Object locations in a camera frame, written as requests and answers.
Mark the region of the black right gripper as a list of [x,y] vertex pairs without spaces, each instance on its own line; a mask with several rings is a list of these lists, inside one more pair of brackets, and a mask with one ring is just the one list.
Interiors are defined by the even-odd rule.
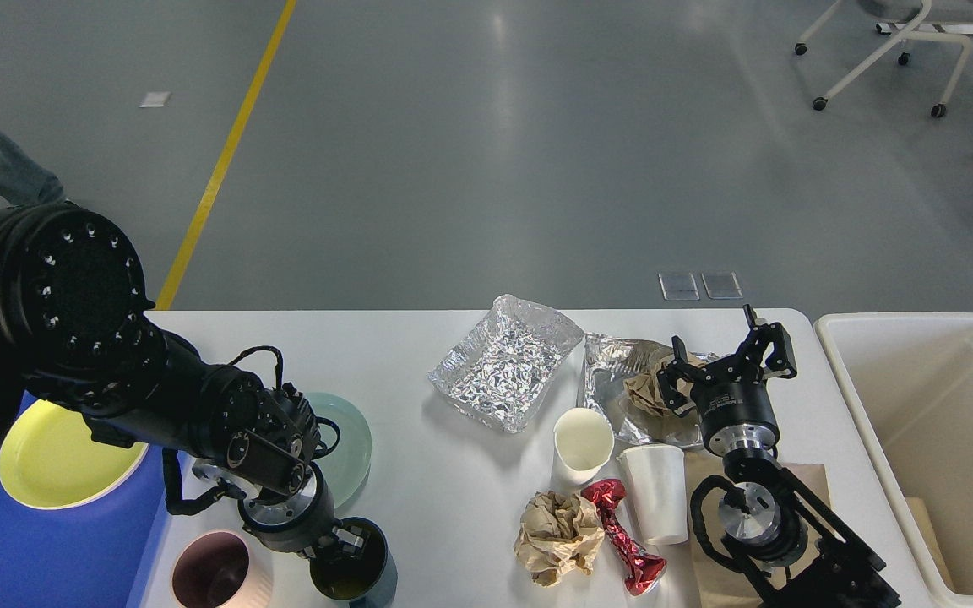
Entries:
[[[698,407],[700,435],[708,453],[723,458],[738,448],[773,453],[780,440],[767,384],[769,378],[798,376],[791,336],[781,323],[758,318],[752,305],[744,305],[749,332],[735,353],[715,361],[715,377],[729,383],[700,385],[707,371],[690,362],[686,344],[672,336],[672,359],[656,373],[660,396],[676,418]],[[695,386],[694,401],[684,395],[680,382]]]

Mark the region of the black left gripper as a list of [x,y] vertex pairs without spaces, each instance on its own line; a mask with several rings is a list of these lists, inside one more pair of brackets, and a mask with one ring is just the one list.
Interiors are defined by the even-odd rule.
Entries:
[[298,493],[290,497],[273,494],[238,503],[238,515],[247,534],[262,546],[280,553],[320,558],[361,561],[373,539],[365,524],[339,524],[329,483],[314,473]]

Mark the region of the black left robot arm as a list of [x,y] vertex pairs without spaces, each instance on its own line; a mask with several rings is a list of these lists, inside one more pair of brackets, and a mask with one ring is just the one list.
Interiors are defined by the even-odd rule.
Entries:
[[319,460],[325,442],[274,346],[266,385],[240,362],[208,363],[147,317],[154,303],[130,239],[76,204],[0,210],[0,445],[24,394],[78,413],[93,440],[159,447],[166,511],[223,499],[266,549],[355,561],[374,533],[340,520]]

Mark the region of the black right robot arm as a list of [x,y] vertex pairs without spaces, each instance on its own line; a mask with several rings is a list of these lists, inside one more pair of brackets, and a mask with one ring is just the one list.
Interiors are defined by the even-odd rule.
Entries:
[[742,310],[749,330],[733,354],[696,366],[675,336],[671,360],[655,374],[668,411],[698,416],[705,449],[725,469],[688,501],[700,549],[744,576],[764,607],[897,607],[884,560],[780,465],[767,382],[798,373],[791,336],[749,305]]

